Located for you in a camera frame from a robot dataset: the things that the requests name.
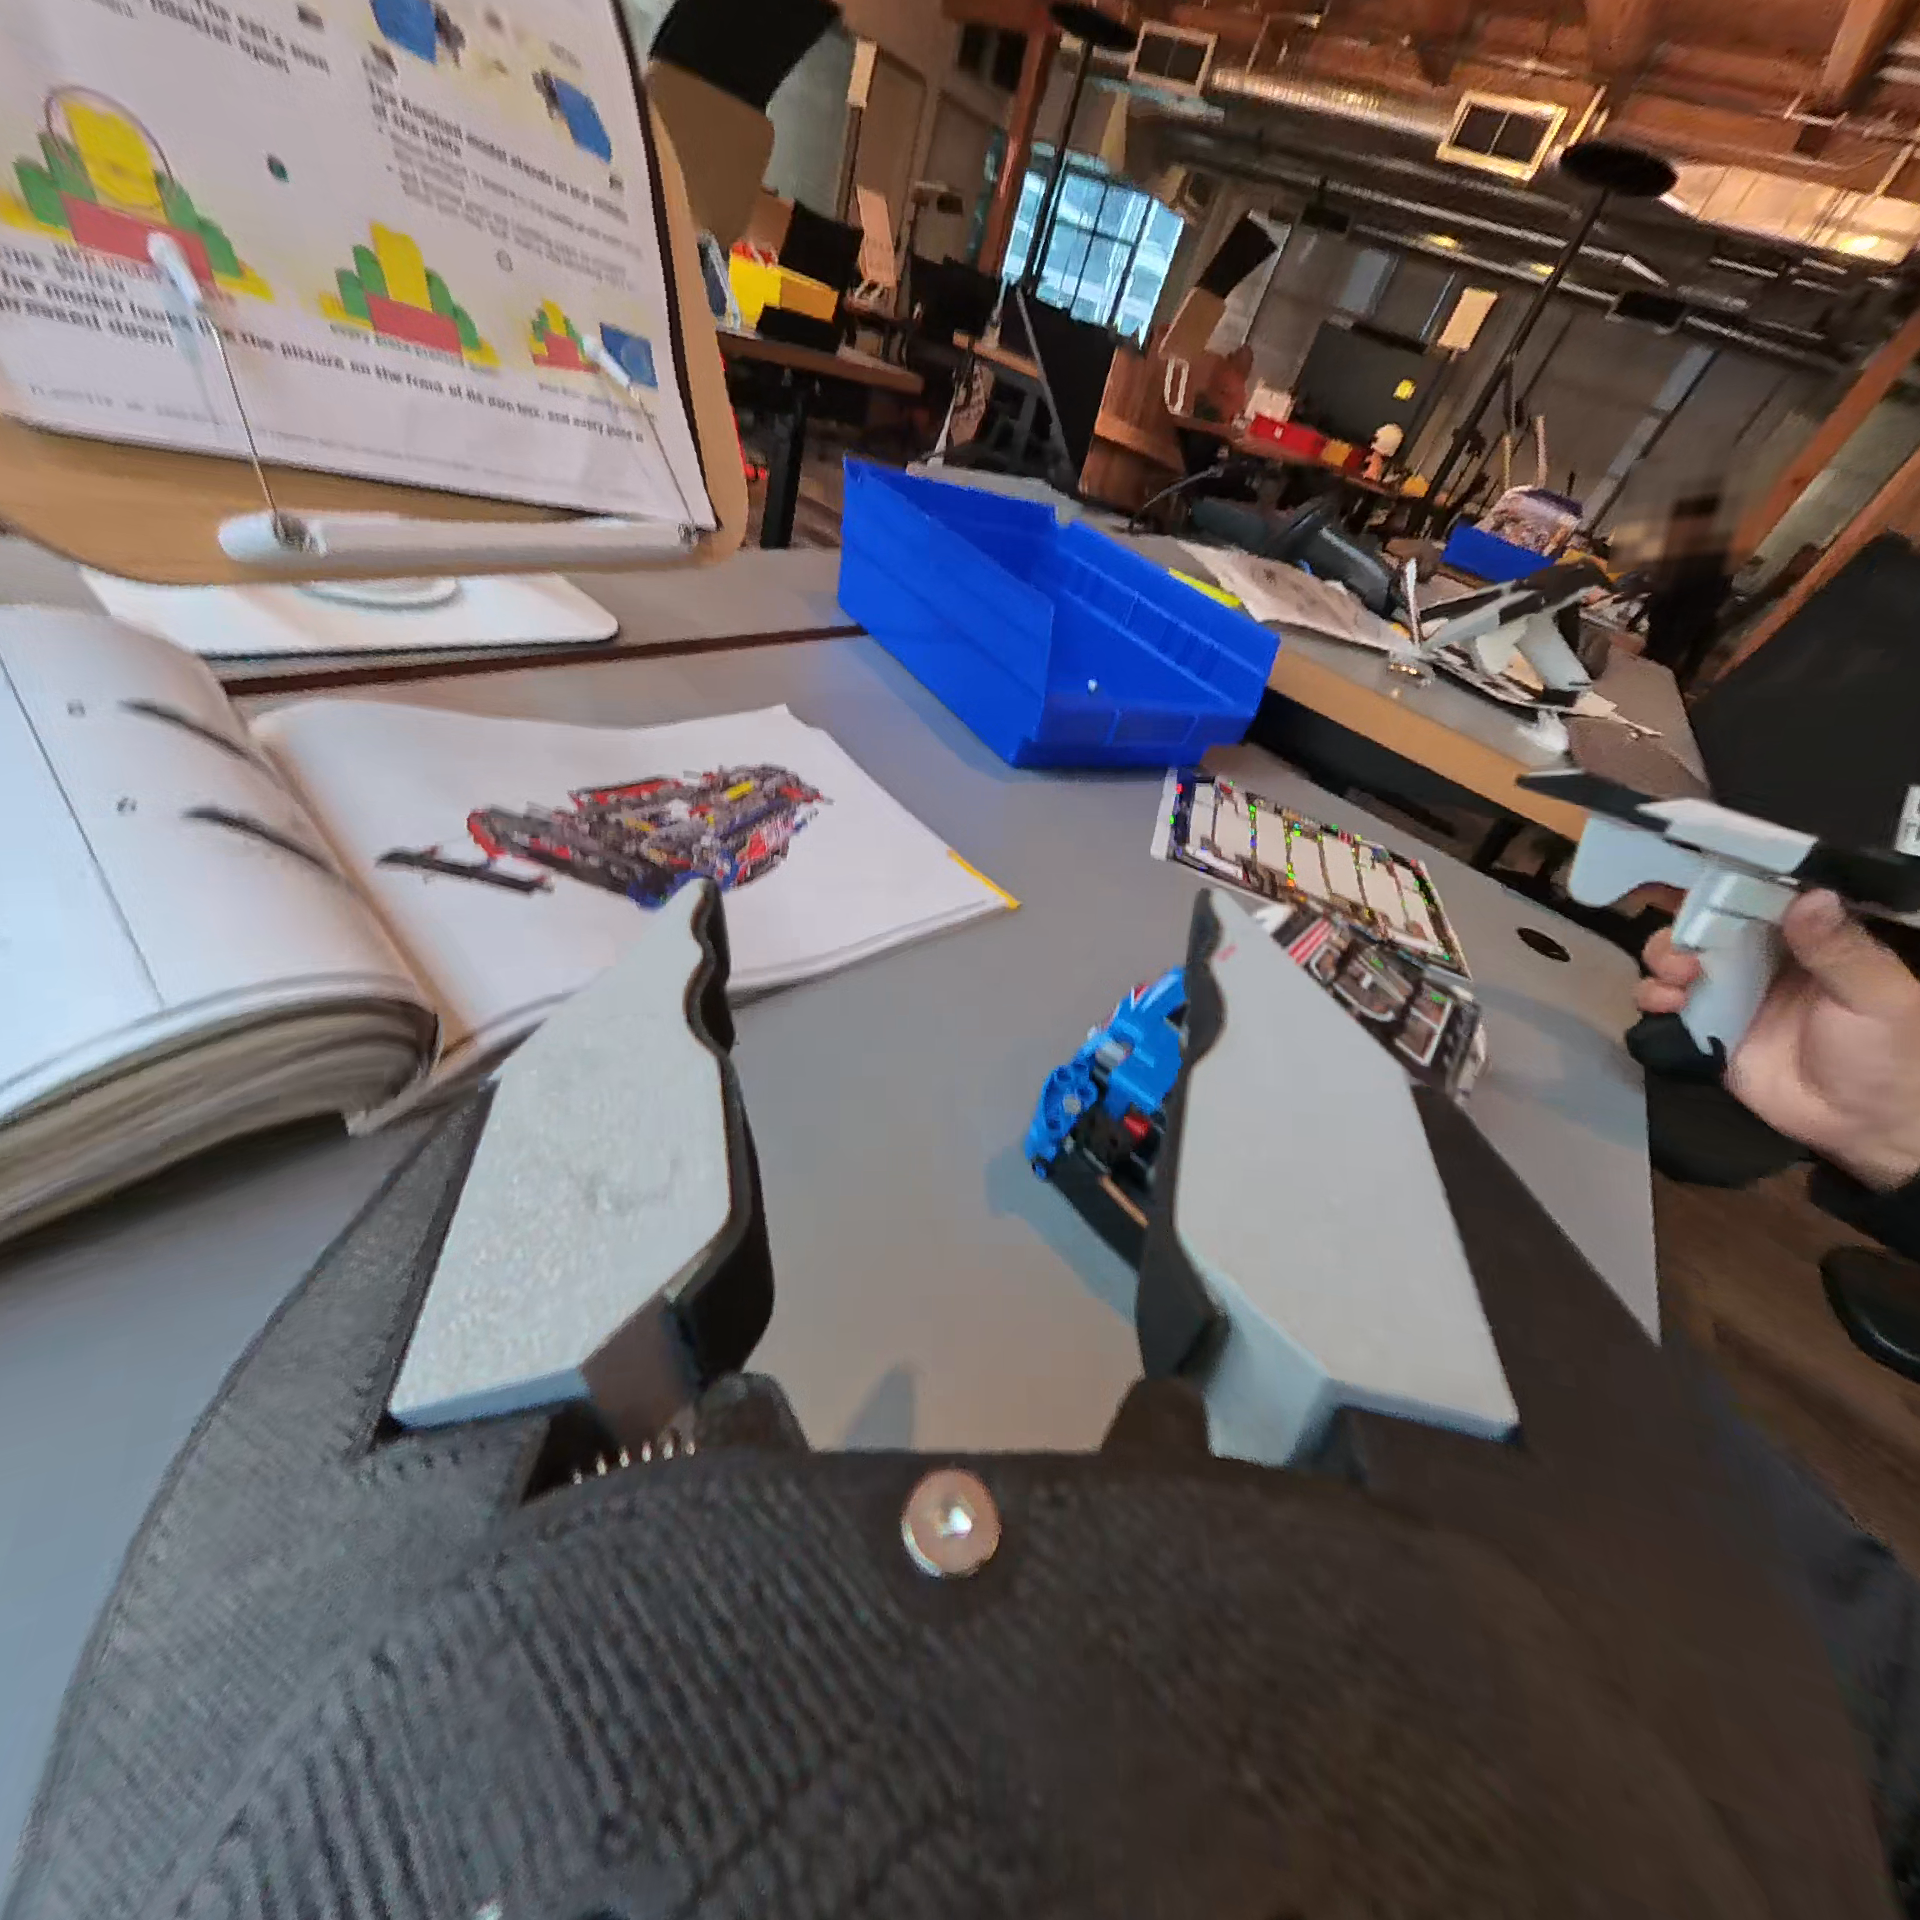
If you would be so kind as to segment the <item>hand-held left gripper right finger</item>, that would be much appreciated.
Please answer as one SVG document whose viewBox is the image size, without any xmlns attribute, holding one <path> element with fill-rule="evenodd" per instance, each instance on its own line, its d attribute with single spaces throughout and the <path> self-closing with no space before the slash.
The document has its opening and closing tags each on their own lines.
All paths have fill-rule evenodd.
<svg viewBox="0 0 1920 1920">
<path fill-rule="evenodd" d="M 1506 1442 L 1515 1387 L 1417 1085 L 1230 892 L 1197 892 L 1138 1336 L 1212 1451 L 1306 1466 L 1340 1416 Z"/>
</svg>

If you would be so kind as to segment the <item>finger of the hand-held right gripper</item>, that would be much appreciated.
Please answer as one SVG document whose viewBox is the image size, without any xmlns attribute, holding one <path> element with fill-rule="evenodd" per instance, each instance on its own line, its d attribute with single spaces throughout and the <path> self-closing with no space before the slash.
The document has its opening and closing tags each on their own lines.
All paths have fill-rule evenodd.
<svg viewBox="0 0 1920 1920">
<path fill-rule="evenodd" d="M 1537 772 L 1516 787 L 1586 812 L 1568 874 L 1582 905 L 1616 905 L 1647 883 L 1668 883 L 1684 896 L 1758 896 L 1779 907 L 1818 852 L 1815 834 L 1711 798 L 1653 798 L 1592 772 Z"/>
</svg>

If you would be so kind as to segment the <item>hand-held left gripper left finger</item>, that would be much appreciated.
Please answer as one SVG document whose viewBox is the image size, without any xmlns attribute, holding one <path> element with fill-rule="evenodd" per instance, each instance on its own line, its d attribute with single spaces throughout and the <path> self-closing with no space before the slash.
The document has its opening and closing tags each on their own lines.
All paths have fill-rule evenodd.
<svg viewBox="0 0 1920 1920">
<path fill-rule="evenodd" d="M 776 1276 L 709 879 L 497 1071 L 393 1387 L 427 1432 L 589 1408 L 663 1436 L 745 1371 Z"/>
</svg>

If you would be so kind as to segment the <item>grey desk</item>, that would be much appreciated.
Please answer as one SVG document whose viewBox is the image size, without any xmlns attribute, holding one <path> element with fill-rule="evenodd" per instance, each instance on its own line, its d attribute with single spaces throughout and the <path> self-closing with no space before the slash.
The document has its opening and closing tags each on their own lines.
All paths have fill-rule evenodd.
<svg viewBox="0 0 1920 1920">
<path fill-rule="evenodd" d="M 809 717 L 853 726 L 856 746 L 907 775 L 908 798 L 939 801 L 942 819 L 953 812 L 948 824 L 961 801 L 981 806 L 969 834 L 988 834 L 988 867 L 1012 861 L 1004 879 L 1022 879 L 1028 914 L 761 1000 L 742 1017 L 782 1284 L 757 1364 L 782 1371 L 816 1432 L 843 1428 L 849 1444 L 914 1444 L 914 1429 L 993 1444 L 1089 1439 L 1134 1373 L 1134 1282 L 1019 1166 L 1019 1134 L 1045 1067 L 1039 1046 L 1067 1045 L 1068 1015 L 1089 1011 L 1098 987 L 1125 984 L 1129 965 L 1174 959 L 1186 936 L 1194 881 L 1145 861 L 1150 787 L 1048 787 L 1039 775 L 993 772 L 868 641 L 712 653 L 675 666 L 567 666 L 534 672 L 533 684 L 540 681 L 540 699 L 574 699 L 552 715 L 580 717 L 604 681 L 620 681 L 623 698 L 694 689 L 709 706 L 803 695 Z M 639 717 L 635 699 L 608 715 Z M 1493 881 L 1438 862 L 1493 1027 L 1496 1064 L 1473 1113 L 1657 1341 L 1645 1097 L 1616 1045 L 1626 960 Z M 205 1508 L 188 1512 L 193 1525 L 226 1525 L 237 1491 L 246 1522 L 270 1522 L 263 1539 L 273 1551 L 258 1563 L 254 1533 L 237 1558 L 226 1546 L 202 1551 L 205 1528 L 188 1546 L 188 1606 L 168 1619 L 191 1628 L 205 1674 L 188 1674 L 172 1653 L 154 1668 L 110 1597 L 105 1643 L 113 1658 L 134 1656 L 131 1690 L 113 1690 L 110 1712 L 96 1712 L 99 1658 L 86 1643 L 55 1721 L 55 1680 L 82 1646 L 96 1586 L 108 1589 L 108 1561 L 138 1537 L 145 1567 L 148 1537 L 134 1533 L 131 1508 L 154 1490 L 172 1428 L 185 1429 L 191 1399 L 264 1322 L 276 1364 L 307 1355 L 283 1352 L 279 1304 L 310 1264 L 332 1261 L 335 1239 L 355 1244 L 350 1282 L 369 1264 L 362 1239 L 371 1251 L 409 1251 L 412 1226 L 427 1221 L 441 1193 L 427 1175 L 448 1171 L 441 1147 L 415 1166 L 436 1120 L 358 1144 L 323 1140 L 315 1125 L 224 1144 L 4 1255 L 4 1770 L 33 1770 L 42 1732 L 56 1727 L 49 1739 L 67 1796 L 61 1836 L 39 1800 L 27 1812 L 21 1862 L 36 1914 L 172 1910 L 145 1890 L 148 1840 L 141 1890 L 117 1890 L 131 1836 L 123 1788 L 141 1788 L 141 1812 L 188 1812 L 199 1836 L 202 1788 L 226 1779 L 226 1758 L 202 1747 L 214 1732 L 226 1742 L 226 1709 L 246 1709 L 251 1727 L 263 1699 L 270 1721 L 279 1714 L 276 1684 L 263 1699 L 257 1689 L 226 1690 L 228 1656 L 279 1660 L 276 1549 L 292 1551 L 279 1567 L 303 1609 L 343 1597 L 343 1579 L 386 1571 L 390 1546 L 401 1571 L 427 1546 L 455 1546 L 458 1502 L 430 1512 L 441 1481 L 423 1491 L 401 1472 L 415 1442 L 399 1442 L 401 1476 L 386 1491 L 374 1487 L 374 1520 L 420 1531 L 374 1539 L 377 1561 L 355 1546 L 338 1558 L 326 1525 L 295 1520 L 270 1487 L 279 1439 L 323 1432 L 301 1419 L 283 1428 L 276 1384 L 258 1399 L 263 1420 L 231 1428 L 231 1447 L 221 1423 L 224 1474 L 205 1481 Z M 205 1739 L 188 1730 L 202 1705 L 221 1721 Z M 731 1850 L 718 1905 L 697 1892 L 681 1910 L 829 1914 L 816 1890 L 834 1907 L 847 1895 L 858 1917 L 932 1910 L 923 1899 L 936 1895 L 953 1895 L 953 1910 L 978 1910 L 975 1895 L 1012 1899 L 1012 1850 L 961 1846 L 961 1827 L 936 1831 L 932 1812 L 898 1840 L 881 1827 L 881 1785 L 861 1788 L 858 1804 L 825 1779 L 825 1798 L 809 1782 L 797 1793 L 776 1815 L 798 1815 L 798 1877 L 772 1853 L 761 1870 Z"/>
</svg>

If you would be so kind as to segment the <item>person's right hand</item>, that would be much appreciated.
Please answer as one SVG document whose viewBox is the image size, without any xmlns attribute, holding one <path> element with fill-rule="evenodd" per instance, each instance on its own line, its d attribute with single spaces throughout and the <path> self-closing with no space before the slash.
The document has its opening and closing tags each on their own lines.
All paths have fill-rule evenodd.
<svg viewBox="0 0 1920 1920">
<path fill-rule="evenodd" d="M 1697 1187 L 1789 1166 L 1874 1196 L 1917 1181 L 1917 976 L 1831 890 L 1782 920 L 1782 966 L 1720 1080 L 1647 1083 L 1651 1160 Z"/>
</svg>

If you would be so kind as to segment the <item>wooden workbench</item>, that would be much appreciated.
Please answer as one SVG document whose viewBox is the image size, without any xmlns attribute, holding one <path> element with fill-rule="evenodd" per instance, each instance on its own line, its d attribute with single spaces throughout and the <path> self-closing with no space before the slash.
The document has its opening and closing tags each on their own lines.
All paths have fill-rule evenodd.
<svg viewBox="0 0 1920 1920">
<path fill-rule="evenodd" d="M 1418 680 L 1389 659 L 1280 626 L 1280 653 L 1243 742 L 1206 758 L 1254 764 L 1266 752 L 1325 792 L 1381 819 L 1417 824 L 1479 867 L 1524 830 L 1576 840 L 1586 812 L 1524 779 L 1559 764 L 1525 717 L 1444 675 Z M 1601 695 L 1611 717 L 1574 724 L 1574 761 L 1598 764 L 1657 798 L 1711 792 L 1702 749 L 1672 672 L 1640 654 L 1608 659 Z"/>
</svg>

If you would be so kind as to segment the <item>white pistol-grip tool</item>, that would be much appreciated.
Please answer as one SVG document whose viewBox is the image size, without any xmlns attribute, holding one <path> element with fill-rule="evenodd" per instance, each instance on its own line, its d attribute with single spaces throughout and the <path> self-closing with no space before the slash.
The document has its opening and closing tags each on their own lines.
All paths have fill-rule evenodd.
<svg viewBox="0 0 1920 1920">
<path fill-rule="evenodd" d="M 1549 564 L 1430 608 L 1417 586 L 1417 570 L 1407 567 L 1405 626 L 1421 663 L 1536 726 L 1620 717 L 1617 703 L 1598 695 L 1598 672 L 1579 653 L 1582 608 L 1608 586 L 1595 561 Z"/>
</svg>

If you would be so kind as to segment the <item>holographic sticker sheet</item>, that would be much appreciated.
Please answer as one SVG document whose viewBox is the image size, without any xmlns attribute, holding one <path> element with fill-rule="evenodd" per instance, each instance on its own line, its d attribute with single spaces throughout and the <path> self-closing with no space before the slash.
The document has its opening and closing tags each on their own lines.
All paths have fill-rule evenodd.
<svg viewBox="0 0 1920 1920">
<path fill-rule="evenodd" d="M 1475 1089 L 1482 1002 L 1418 856 L 1194 764 L 1166 772 L 1153 852 L 1236 890 L 1418 1085 L 1457 1101 Z"/>
</svg>

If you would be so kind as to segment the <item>open instruction booklet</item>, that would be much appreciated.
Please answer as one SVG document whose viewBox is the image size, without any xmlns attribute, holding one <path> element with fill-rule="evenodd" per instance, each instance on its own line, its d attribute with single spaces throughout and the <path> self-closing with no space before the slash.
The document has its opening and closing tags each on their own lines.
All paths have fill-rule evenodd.
<svg viewBox="0 0 1920 1920">
<path fill-rule="evenodd" d="M 733 997 L 1019 907 L 788 706 L 246 717 L 165 638 L 7 608 L 4 1239 L 469 1089 L 702 881 Z"/>
</svg>

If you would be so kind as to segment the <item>blue storage bin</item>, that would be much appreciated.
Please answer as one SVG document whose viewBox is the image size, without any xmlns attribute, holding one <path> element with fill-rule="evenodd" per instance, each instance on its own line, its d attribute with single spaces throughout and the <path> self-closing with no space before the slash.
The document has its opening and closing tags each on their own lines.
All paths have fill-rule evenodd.
<svg viewBox="0 0 1920 1920">
<path fill-rule="evenodd" d="M 1022 496 L 849 460 L 840 608 L 1015 767 L 1199 761 L 1249 729 L 1280 632 Z"/>
</svg>

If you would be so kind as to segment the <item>yellow storage bin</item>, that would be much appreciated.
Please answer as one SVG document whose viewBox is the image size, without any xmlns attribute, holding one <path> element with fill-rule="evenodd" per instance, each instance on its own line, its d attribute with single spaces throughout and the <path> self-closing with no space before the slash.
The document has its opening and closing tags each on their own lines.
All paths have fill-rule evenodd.
<svg viewBox="0 0 1920 1920">
<path fill-rule="evenodd" d="M 767 310 L 798 315 L 809 324 L 840 319 L 840 289 L 755 252 L 727 255 L 731 289 L 745 328 L 761 328 Z"/>
</svg>

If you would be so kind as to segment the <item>printed paper sheet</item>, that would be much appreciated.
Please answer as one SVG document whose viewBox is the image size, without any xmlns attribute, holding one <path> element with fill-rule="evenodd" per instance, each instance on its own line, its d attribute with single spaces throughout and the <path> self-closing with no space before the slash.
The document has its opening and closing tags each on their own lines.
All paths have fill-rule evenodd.
<svg viewBox="0 0 1920 1920">
<path fill-rule="evenodd" d="M 620 3 L 7 3 L 4 410 L 709 533 Z"/>
</svg>

